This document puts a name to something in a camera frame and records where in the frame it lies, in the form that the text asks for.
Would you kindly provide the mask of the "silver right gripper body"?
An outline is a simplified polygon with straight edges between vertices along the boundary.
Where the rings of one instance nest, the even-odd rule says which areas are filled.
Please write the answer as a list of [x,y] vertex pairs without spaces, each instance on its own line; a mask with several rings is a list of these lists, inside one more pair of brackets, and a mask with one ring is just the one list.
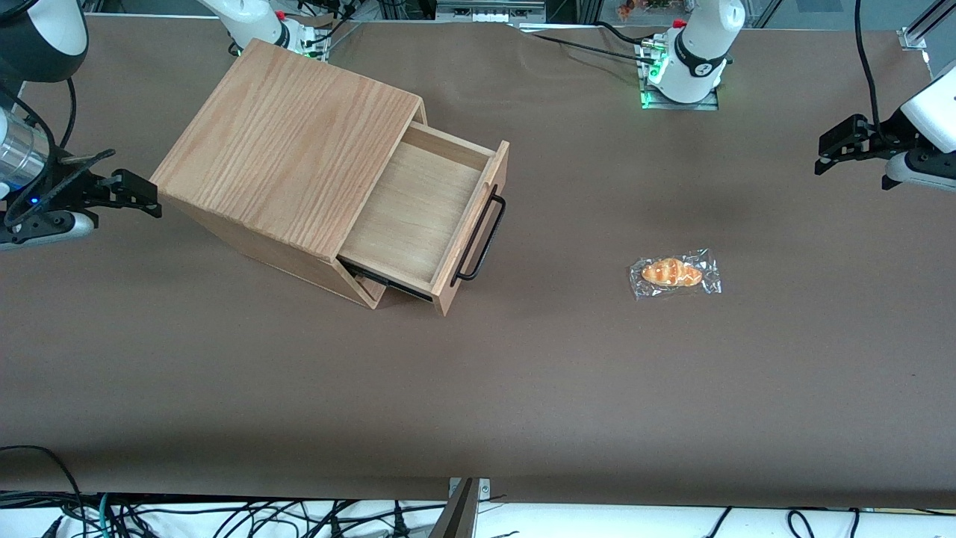
[[1,199],[37,179],[49,156],[49,137],[10,110],[2,109]]

